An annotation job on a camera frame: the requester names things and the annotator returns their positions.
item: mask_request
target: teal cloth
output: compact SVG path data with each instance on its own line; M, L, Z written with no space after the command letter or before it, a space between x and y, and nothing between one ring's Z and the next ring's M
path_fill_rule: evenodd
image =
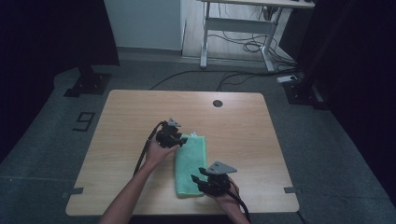
M204 136L189 136L183 134L189 140L176 153L175 181L177 197L193 197L204 195L198 190L197 184L192 182L191 175L206 180L199 173L198 168L206 168L206 140Z

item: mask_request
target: person's right arm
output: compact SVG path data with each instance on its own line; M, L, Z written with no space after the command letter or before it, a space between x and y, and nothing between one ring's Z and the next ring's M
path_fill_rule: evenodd
M238 195L239 188L235 185L234 182L233 184L231 184L230 192L232 192L234 195ZM223 210L227 214L228 218L234 224L249 223L245 215L242 213L239 203L235 199L233 199L230 195L224 194L219 197L212 197L210 195L208 196L215 200L215 202L219 205L221 210Z

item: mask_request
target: white metal table frame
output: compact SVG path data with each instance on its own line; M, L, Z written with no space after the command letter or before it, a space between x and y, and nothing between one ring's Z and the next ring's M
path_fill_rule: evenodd
M240 4L240 5L252 5L246 4L242 1L233 3L228 1L211 1L211 0L201 0L202 2L206 2L206 14L205 14L205 25L204 25L204 42L202 44L201 49L201 68L207 67L207 32L209 30L212 31L228 31L228 32L238 32L238 33L250 33L250 34L259 34L259 35L268 35L264 44L264 47L261 49L262 57L264 58L265 65L269 72L274 72L274 66L271 61L271 56L269 55L269 48L271 47L271 42L274 38L274 34L276 31L276 27L279 22L280 15L283 10L283 5L273 6L277 7L278 10L273 17L272 21L248 21L248 20L236 20L236 19L223 19L223 18L210 18L210 2L213 3L232 3L232 4Z

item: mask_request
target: human arm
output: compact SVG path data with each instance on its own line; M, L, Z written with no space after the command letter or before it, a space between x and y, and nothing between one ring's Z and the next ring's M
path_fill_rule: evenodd
M158 145L156 141L150 141L145 163L110 204L102 215L99 223L128 223L143 187L145 187L152 171L158 164L165 160L169 154L175 152L179 148L179 145L171 148L163 148Z
M235 185L233 180L229 177L231 184L230 192L237 197L239 197L239 188ZM235 199L233 199L230 195L228 194L223 194L219 197L213 197L210 195L207 195L210 198L214 199L215 202L218 204L218 206L223 210L228 218L234 223L234 224L248 224L248 220L245 217L245 215L242 213L239 202L237 202Z

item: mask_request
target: black stand base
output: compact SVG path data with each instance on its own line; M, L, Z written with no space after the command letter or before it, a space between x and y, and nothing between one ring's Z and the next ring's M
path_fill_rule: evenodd
M79 97L81 94L102 95L111 79L110 74L94 73L90 66L78 68L80 77L72 89L64 93L64 97Z
M308 94L301 94L299 83L285 82L283 89L291 105L312 105L317 110L328 110L318 89L314 85Z

